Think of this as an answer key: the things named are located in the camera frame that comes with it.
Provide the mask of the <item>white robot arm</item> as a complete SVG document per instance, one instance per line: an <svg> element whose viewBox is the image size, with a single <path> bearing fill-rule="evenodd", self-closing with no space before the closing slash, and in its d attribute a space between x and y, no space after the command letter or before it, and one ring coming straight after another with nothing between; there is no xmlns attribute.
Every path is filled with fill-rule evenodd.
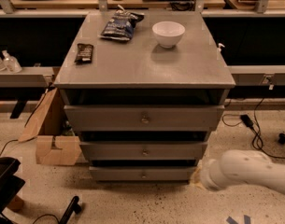
<svg viewBox="0 0 285 224"><path fill-rule="evenodd" d="M285 195L285 164L274 163L260 151L228 150L192 174L196 187L219 191L237 185L266 187Z"/></svg>

